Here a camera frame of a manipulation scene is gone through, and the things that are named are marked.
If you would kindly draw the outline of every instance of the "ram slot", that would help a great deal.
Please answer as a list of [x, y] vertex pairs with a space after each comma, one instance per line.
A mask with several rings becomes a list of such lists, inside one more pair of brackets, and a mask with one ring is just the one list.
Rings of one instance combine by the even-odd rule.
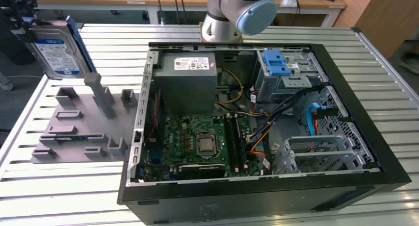
[[241, 135], [241, 128], [240, 128], [237, 115], [233, 117], [232, 122], [234, 123], [234, 127], [236, 127], [234, 138], [237, 138], [236, 142], [237, 142], [238, 148], [236, 148], [236, 153], [237, 153], [237, 156], [240, 157], [238, 162], [240, 162], [241, 168], [246, 169], [246, 164], [245, 164], [246, 158], [245, 158], [245, 148], [244, 148], [245, 145], [244, 145], [244, 138]]
[[242, 169], [241, 147], [237, 134], [237, 119], [234, 117], [225, 117], [225, 142], [228, 151], [229, 169], [232, 172], [238, 172]]

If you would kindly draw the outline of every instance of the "desk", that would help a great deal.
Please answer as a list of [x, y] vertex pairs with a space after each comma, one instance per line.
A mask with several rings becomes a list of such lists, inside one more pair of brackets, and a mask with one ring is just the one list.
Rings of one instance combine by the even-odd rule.
[[[198, 42], [197, 25], [91, 25], [79, 31], [101, 83], [111, 92], [140, 92], [148, 42]], [[378, 193], [340, 211], [220, 220], [202, 225], [353, 226], [417, 225], [419, 99], [362, 34], [348, 28], [269, 27], [245, 42], [317, 43], [333, 59], [412, 183]], [[82, 79], [45, 77], [0, 149], [1, 226], [141, 226], [116, 204], [122, 162], [38, 164], [29, 162], [46, 128], [59, 86], [91, 93]]]
[[[160, 0], [161, 8], [176, 11], [174, 0]], [[340, 10], [346, 7], [341, 0], [298, 0], [301, 14], [324, 14], [321, 27], [332, 27]], [[37, 0], [38, 9], [82, 9], [82, 10], [145, 10], [149, 15], [149, 23], [158, 24], [157, 0]], [[206, 0], [184, 0], [185, 11], [206, 11]], [[277, 8], [277, 13], [293, 14], [296, 8]]]

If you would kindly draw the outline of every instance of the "blue hard drive label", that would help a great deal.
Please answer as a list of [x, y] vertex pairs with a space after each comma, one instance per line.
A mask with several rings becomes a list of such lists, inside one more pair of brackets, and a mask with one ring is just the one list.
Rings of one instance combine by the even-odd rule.
[[79, 69], [61, 39], [37, 39], [34, 43], [50, 69], [61, 75], [77, 75]]

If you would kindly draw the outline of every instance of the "sticker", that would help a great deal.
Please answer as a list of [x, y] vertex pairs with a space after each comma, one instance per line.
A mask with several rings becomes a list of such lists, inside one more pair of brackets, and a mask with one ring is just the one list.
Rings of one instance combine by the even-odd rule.
[[54, 138], [55, 140], [70, 140], [69, 137]]
[[34, 45], [51, 71], [62, 75], [75, 75], [79, 73], [75, 62], [66, 52], [66, 45], [62, 40], [37, 39]]
[[208, 58], [176, 58], [174, 70], [209, 70]]
[[277, 143], [273, 143], [273, 145], [272, 145], [272, 147], [270, 147], [270, 150], [277, 150], [278, 149], [278, 147], [280, 147], [280, 145], [277, 144]]
[[294, 63], [294, 64], [286, 64], [288, 68], [298, 68], [298, 65]]
[[249, 95], [249, 101], [250, 101], [252, 103], [256, 103], [256, 95]]
[[126, 1], [126, 4], [145, 4], [142, 1]]
[[266, 169], [270, 168], [270, 163], [268, 162], [268, 160], [265, 158], [262, 158], [262, 165]]

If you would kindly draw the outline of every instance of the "aluminum table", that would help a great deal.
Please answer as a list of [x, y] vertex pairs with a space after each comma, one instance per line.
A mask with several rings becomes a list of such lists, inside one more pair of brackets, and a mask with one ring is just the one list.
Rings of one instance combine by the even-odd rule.
[[[79, 31], [102, 85], [111, 92], [140, 91], [148, 42], [198, 42], [186, 25], [83, 25]], [[412, 183], [374, 194], [340, 211], [277, 215], [193, 225], [417, 225], [419, 98], [361, 33], [346, 28], [270, 27], [245, 42], [324, 44], [364, 108], [409, 174]], [[122, 162], [38, 164], [29, 162], [46, 127], [59, 86], [91, 93], [81, 79], [41, 79], [0, 149], [0, 225], [137, 226], [116, 204]]]

